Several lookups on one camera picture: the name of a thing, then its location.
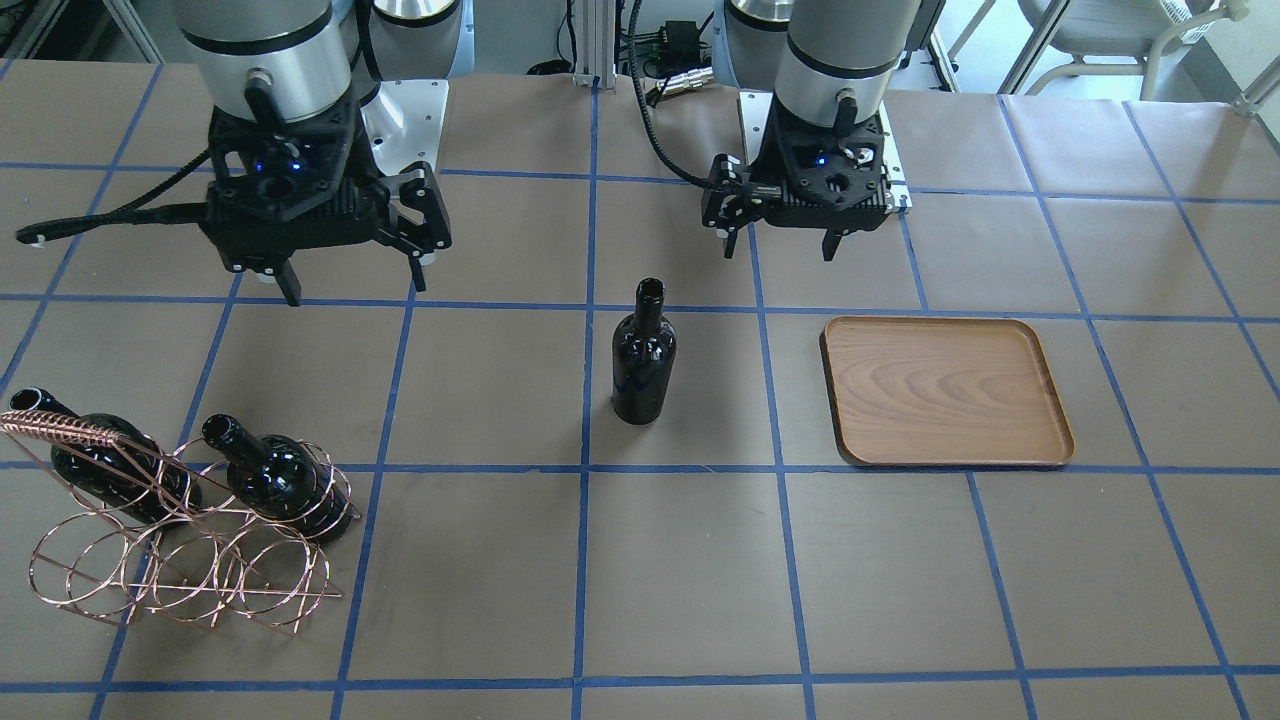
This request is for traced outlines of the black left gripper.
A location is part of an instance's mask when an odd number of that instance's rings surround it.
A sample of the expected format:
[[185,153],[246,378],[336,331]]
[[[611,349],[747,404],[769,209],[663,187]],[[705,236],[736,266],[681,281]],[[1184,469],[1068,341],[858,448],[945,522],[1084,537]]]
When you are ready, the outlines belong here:
[[874,231],[893,211],[893,141],[884,108],[851,122],[841,104],[835,127],[813,126],[771,95],[742,95],[739,118],[748,158],[714,156],[701,193],[701,224],[722,233],[732,259],[739,232],[754,222],[824,231],[822,259],[842,240]]

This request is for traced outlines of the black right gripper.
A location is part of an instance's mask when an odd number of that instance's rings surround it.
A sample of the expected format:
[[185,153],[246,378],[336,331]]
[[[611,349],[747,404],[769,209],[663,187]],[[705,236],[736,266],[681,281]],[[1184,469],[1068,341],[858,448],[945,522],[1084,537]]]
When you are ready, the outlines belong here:
[[228,268],[271,274],[291,307],[302,301],[289,261],[300,250],[396,249],[408,256],[413,292],[425,293],[429,254],[453,243],[433,168],[417,160],[393,176],[380,170],[351,90],[278,128],[216,108],[207,145],[215,178],[200,229]]

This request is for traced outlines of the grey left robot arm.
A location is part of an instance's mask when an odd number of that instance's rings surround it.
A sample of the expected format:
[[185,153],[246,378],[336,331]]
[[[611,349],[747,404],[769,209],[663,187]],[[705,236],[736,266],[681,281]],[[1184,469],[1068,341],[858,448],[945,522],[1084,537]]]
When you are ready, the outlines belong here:
[[701,223],[727,258],[755,222],[844,237],[906,211],[883,106],[918,1],[722,1],[716,78],[739,92],[742,147],[710,163]]

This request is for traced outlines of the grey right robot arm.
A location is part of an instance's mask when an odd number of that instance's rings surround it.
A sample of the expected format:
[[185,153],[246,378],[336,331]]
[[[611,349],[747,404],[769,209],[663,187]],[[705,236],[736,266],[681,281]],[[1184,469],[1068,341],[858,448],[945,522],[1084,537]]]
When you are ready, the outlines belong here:
[[375,242],[413,287],[452,245],[436,155],[452,74],[474,65],[467,1],[178,1],[214,102],[198,227],[229,272],[289,305],[300,250]]

